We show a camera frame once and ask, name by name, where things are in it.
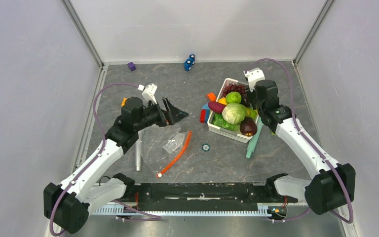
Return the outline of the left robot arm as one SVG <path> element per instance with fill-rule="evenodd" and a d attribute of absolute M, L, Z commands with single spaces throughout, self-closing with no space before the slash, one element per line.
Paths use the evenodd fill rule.
<path fill-rule="evenodd" d="M 188 117 L 188 113 L 162 99 L 165 109 L 138 97 L 128 98 L 121 114 L 105 134 L 94 153 L 60 184 L 49 183 L 43 191 L 46 218 L 70 234 L 78 232 L 88 217 L 105 204 L 121 198 L 130 201 L 135 187 L 113 177 L 99 187 L 94 184 L 139 139 L 139 131 L 157 125 L 165 127 Z"/>

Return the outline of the fake green cabbage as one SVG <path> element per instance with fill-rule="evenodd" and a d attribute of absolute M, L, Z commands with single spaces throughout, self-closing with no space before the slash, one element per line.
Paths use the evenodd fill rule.
<path fill-rule="evenodd" d="M 230 103 L 222 111 L 224 120 L 230 124 L 236 125 L 244 120 L 247 115 L 247 109 L 242 104 Z"/>

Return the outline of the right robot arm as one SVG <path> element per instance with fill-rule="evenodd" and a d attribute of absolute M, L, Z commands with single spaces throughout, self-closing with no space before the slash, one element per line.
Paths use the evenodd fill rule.
<path fill-rule="evenodd" d="M 352 216 L 356 177 L 352 165 L 340 164 L 313 140 L 294 111 L 280 103 L 276 82 L 259 80 L 247 92 L 262 123 L 289 146 L 310 175 L 309 180 L 286 173 L 274 175 L 266 181 L 266 197 L 271 201 L 284 196 L 305 201 L 318 215 L 347 205 Z"/>

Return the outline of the small green fake fruit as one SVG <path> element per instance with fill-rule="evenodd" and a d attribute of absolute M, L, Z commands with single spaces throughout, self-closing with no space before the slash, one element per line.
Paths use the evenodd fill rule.
<path fill-rule="evenodd" d="M 225 100 L 227 104 L 240 104 L 242 101 L 242 96 L 239 92 L 233 91 L 226 95 Z"/>

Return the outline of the fake yellow corn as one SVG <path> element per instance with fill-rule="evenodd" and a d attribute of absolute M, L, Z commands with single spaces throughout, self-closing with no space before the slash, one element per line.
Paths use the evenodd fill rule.
<path fill-rule="evenodd" d="M 246 116 L 249 116 L 250 113 L 251 113 L 250 108 L 247 108 L 247 107 L 246 107 Z"/>

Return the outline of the clear zip top bag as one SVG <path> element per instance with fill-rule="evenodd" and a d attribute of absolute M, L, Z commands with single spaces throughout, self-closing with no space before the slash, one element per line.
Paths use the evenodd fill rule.
<path fill-rule="evenodd" d="M 142 158 L 155 177 L 162 177 L 183 156 L 192 132 L 182 132 L 181 126 L 153 125 L 143 131 Z"/>

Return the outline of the dark maroon fake fruit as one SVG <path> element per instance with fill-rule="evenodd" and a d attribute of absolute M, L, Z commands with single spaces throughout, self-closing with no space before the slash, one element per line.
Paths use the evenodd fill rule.
<path fill-rule="evenodd" d="M 254 136 L 258 132 L 257 125 L 251 117 L 245 117 L 239 126 L 240 133 L 244 136 Z"/>

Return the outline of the purple fake sweet potato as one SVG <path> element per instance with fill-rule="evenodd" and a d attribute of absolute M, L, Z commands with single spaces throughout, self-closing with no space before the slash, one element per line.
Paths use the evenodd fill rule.
<path fill-rule="evenodd" d="M 221 114 L 226 107 L 226 105 L 219 103 L 217 101 L 210 101 L 207 103 L 207 105 L 211 111 L 218 114 Z"/>

